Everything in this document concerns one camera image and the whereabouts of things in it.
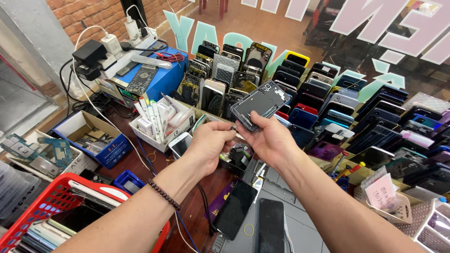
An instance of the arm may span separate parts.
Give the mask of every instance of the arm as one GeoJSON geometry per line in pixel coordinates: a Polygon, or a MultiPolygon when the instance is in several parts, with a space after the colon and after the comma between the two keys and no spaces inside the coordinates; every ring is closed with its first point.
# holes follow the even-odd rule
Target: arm
{"type": "Polygon", "coordinates": [[[249,132],[236,122],[239,134],[293,190],[330,252],[423,252],[400,230],[344,192],[297,147],[289,130],[275,117],[267,119],[254,111],[251,117],[261,131],[249,132]]]}
{"type": "MultiPolygon", "coordinates": [[[[182,201],[202,179],[214,172],[222,150],[230,151],[236,131],[224,122],[200,126],[186,153],[154,179],[183,208],[182,201]]],[[[129,200],[67,240],[54,252],[149,252],[174,208],[148,184],[129,200]]]]}

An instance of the tiled floor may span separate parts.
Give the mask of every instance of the tiled floor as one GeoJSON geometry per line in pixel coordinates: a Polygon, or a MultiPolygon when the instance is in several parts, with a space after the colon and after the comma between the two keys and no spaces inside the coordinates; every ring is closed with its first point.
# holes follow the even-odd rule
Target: tiled floor
{"type": "Polygon", "coordinates": [[[39,91],[32,91],[12,69],[0,62],[0,132],[8,133],[47,105],[39,91]]]}

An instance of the red basket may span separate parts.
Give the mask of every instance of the red basket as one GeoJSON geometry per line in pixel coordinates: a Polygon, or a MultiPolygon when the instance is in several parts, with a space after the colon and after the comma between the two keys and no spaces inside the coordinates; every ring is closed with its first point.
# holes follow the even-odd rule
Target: red basket
{"type": "MultiPolygon", "coordinates": [[[[52,214],[60,211],[68,210],[77,207],[81,202],[72,196],[69,186],[69,181],[73,180],[95,191],[98,191],[120,203],[123,203],[130,195],[114,186],[93,183],[81,176],[73,173],[64,173],[53,180],[50,185],[39,195],[39,197],[30,205],[30,207],[22,214],[22,216],[12,225],[0,239],[0,253],[6,253],[20,240],[23,233],[32,222],[47,219],[52,214]]],[[[164,240],[169,234],[170,223],[167,223],[162,228],[158,240],[155,243],[151,253],[157,253],[162,247],[164,240]]]]}

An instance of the yellow phone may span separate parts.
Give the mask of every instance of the yellow phone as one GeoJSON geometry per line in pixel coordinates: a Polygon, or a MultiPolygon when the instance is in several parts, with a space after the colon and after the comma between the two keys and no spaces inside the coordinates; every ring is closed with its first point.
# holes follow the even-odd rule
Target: yellow phone
{"type": "Polygon", "coordinates": [[[286,54],[286,57],[284,57],[284,59],[293,61],[297,64],[304,66],[305,68],[308,66],[308,63],[310,61],[308,56],[304,56],[302,54],[299,54],[299,53],[296,53],[293,51],[288,51],[288,53],[286,54]]]}

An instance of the beaded bracelet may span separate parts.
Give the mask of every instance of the beaded bracelet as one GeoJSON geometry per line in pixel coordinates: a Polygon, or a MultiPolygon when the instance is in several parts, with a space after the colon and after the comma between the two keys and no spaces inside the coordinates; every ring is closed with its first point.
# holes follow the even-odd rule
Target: beaded bracelet
{"type": "Polygon", "coordinates": [[[177,204],[177,202],[175,202],[171,197],[169,197],[169,195],[167,195],[167,193],[165,193],[161,188],[159,188],[155,183],[153,183],[153,180],[149,179],[148,181],[149,185],[155,189],[155,191],[157,191],[163,198],[165,198],[177,211],[180,210],[180,205],[177,204]]]}

